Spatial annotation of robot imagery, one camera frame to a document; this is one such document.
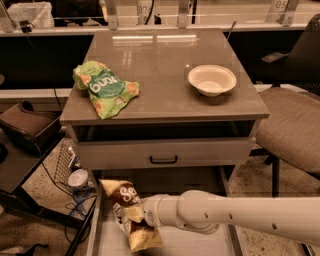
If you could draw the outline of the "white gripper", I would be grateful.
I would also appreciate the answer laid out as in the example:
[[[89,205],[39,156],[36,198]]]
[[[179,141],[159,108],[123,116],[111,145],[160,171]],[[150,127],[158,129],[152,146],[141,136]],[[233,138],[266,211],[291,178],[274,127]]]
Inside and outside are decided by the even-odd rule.
[[[144,219],[149,226],[160,227],[161,222],[158,216],[158,206],[161,199],[161,195],[144,198],[142,205],[138,204],[126,207],[125,213],[130,220],[136,223],[140,223]]]

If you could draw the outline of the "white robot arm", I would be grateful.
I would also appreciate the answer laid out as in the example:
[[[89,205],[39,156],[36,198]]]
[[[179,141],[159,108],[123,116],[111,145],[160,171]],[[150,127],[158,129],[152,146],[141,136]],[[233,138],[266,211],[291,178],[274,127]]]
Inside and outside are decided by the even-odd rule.
[[[319,197],[223,197],[190,190],[179,196],[158,194],[125,209],[136,222],[211,234],[231,224],[320,245]]]

